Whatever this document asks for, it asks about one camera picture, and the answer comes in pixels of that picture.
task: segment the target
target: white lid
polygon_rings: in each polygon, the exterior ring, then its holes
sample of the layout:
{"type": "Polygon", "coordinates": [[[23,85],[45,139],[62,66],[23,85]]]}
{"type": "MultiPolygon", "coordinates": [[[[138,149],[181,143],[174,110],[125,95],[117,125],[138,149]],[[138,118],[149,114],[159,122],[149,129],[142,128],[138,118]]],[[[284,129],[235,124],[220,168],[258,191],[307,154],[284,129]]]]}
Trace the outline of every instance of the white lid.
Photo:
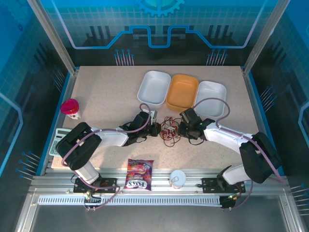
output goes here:
{"type": "Polygon", "coordinates": [[[170,174],[169,180],[174,186],[182,187],[185,184],[186,176],[183,171],[175,170],[170,174]]]}

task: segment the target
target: white cable tray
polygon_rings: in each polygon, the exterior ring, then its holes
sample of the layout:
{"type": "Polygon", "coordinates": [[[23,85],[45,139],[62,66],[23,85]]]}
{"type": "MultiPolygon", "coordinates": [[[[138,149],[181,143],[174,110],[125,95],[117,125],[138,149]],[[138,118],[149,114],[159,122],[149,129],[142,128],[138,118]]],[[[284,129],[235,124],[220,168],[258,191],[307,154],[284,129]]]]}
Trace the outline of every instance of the white cable tray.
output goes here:
{"type": "MultiPolygon", "coordinates": [[[[110,196],[101,196],[102,204],[110,196]]],[[[221,207],[219,196],[116,196],[108,205],[195,205],[221,207]]],[[[40,205],[83,205],[83,195],[55,196],[41,195],[38,200],[40,205]]],[[[86,203],[86,205],[98,205],[98,203],[86,203]]]]}

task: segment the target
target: white plastic tray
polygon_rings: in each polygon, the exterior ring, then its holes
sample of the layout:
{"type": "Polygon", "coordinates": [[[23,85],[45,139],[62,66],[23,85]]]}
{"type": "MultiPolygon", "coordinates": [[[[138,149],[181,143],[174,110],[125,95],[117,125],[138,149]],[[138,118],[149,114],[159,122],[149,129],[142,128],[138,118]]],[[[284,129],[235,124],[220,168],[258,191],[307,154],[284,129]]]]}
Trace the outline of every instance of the white plastic tray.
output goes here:
{"type": "MultiPolygon", "coordinates": [[[[204,98],[220,98],[225,101],[225,86],[211,81],[202,81],[198,85],[195,104],[204,98]]],[[[221,101],[207,100],[199,104],[195,111],[200,117],[220,117],[224,113],[224,107],[225,104],[221,101]]]]}
{"type": "Polygon", "coordinates": [[[165,101],[171,76],[165,72],[149,71],[141,83],[137,98],[151,109],[158,109],[165,101]]]}

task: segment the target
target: speckled table surface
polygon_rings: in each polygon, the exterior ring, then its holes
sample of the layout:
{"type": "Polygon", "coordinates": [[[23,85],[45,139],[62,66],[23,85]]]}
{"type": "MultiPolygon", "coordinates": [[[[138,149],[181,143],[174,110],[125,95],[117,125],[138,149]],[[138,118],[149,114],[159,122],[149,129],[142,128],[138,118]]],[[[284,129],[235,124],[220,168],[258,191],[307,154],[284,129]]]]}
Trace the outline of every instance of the speckled table surface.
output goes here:
{"type": "MultiPolygon", "coordinates": [[[[72,98],[80,104],[82,119],[66,117],[63,127],[74,128],[85,121],[91,127],[116,128],[130,122],[140,112],[137,92],[150,70],[165,72],[171,77],[181,73],[194,76],[199,82],[223,84],[231,114],[220,123],[241,132],[258,132],[239,66],[82,66],[72,93],[72,98]]],[[[161,123],[166,116],[179,117],[179,112],[169,110],[164,103],[158,110],[157,122],[161,123]]],[[[157,169],[223,169],[241,163],[236,152],[214,142],[193,146],[182,138],[169,148],[160,137],[149,137],[143,143],[127,147],[98,148],[90,161],[96,168],[126,168],[128,158],[154,160],[157,169]]],[[[61,158],[54,158],[52,168],[64,168],[61,158]]]]}

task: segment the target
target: pink snack bag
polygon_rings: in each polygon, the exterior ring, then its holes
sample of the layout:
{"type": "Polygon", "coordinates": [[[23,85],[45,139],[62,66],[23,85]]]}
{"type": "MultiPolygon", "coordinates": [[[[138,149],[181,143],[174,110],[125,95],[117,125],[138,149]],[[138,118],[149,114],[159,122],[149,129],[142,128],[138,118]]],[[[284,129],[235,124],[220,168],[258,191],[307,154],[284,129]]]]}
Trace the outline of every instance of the pink snack bag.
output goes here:
{"type": "Polygon", "coordinates": [[[129,159],[125,189],[146,189],[151,191],[153,160],[129,159]]]}

